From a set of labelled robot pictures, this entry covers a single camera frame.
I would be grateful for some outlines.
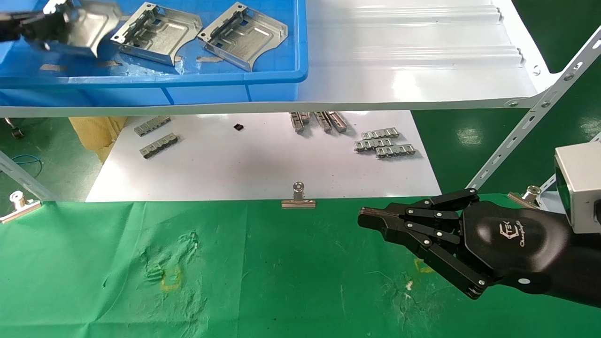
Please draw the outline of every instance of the robotic hand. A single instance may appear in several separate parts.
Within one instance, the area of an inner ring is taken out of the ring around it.
[[[500,207],[466,189],[364,207],[358,223],[404,245],[474,300],[502,284],[601,307],[601,235],[574,233],[564,214]]]

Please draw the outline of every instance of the white tabletop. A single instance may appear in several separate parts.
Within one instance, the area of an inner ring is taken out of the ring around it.
[[[341,114],[345,134],[326,134],[311,117],[300,135],[289,113],[174,115],[144,137],[133,128],[151,117],[131,117],[87,201],[290,199],[296,181],[307,198],[440,194],[409,111]],[[244,129],[235,130],[236,123]],[[380,160],[353,151],[361,132],[388,127],[401,132],[397,144],[412,143],[417,154]],[[140,155],[170,132],[178,144],[150,159]]]

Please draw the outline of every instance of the blue plastic crate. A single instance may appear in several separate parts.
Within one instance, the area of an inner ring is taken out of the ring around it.
[[[199,15],[207,26],[236,0],[157,0],[159,6]],[[144,0],[117,0],[123,15]],[[198,40],[184,45],[175,67],[122,54],[107,35],[99,58],[33,50],[26,42],[0,43],[0,105],[155,106],[201,103],[294,101],[308,74],[305,0],[245,0],[250,8],[288,25],[288,37],[265,52],[253,72],[228,63],[198,62],[214,57]],[[0,11],[40,10],[47,0],[0,1]],[[99,67],[114,60],[120,66]],[[60,70],[40,70],[44,64]]]

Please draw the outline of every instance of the metal connector strip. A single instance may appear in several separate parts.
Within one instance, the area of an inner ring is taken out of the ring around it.
[[[311,119],[310,112],[301,112],[300,113],[300,120],[302,121],[302,123],[307,124],[307,123],[309,123],[310,119]]]
[[[146,159],[151,158],[152,156],[159,153],[161,150],[165,148],[171,147],[173,144],[177,143],[179,138],[176,134],[171,133],[165,137],[158,139],[155,142],[152,142],[150,145],[140,149],[140,154]]]
[[[138,136],[142,137],[148,134],[149,132],[157,129],[158,127],[165,125],[169,121],[171,121],[171,116],[160,115],[153,118],[150,121],[144,122],[143,124],[133,128],[133,131],[135,131],[136,134],[138,134]]]
[[[317,118],[317,122],[323,128],[323,131],[325,131],[326,133],[332,131],[332,123],[330,122],[327,112],[316,111],[314,114],[315,118]]]
[[[388,158],[396,156],[411,156],[415,154],[415,148],[411,144],[401,146],[388,146],[376,148],[377,158]]]
[[[369,150],[374,150],[378,147],[391,147],[394,144],[392,140],[389,138],[381,138],[379,140],[362,140],[355,141],[355,151],[356,152],[367,152]]]
[[[348,125],[346,121],[340,116],[340,113],[337,111],[328,111],[328,117],[330,118],[330,122],[339,133],[343,133],[346,131]]]
[[[294,128],[294,131],[296,131],[297,133],[300,133],[305,129],[305,125],[303,124],[301,113],[291,112],[290,113],[290,121],[292,121],[292,127]]]
[[[361,138],[363,140],[372,140],[385,137],[397,138],[399,135],[401,135],[401,133],[398,132],[397,128],[392,127],[361,133]]]

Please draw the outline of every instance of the logo on robotic hand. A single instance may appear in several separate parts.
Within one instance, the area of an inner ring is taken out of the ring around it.
[[[503,221],[503,223],[499,223],[499,231],[503,236],[507,239],[513,239],[518,236],[522,236],[520,239],[520,246],[523,248],[525,245],[525,231],[524,226],[520,221],[516,221],[516,225],[512,225],[511,222]]]

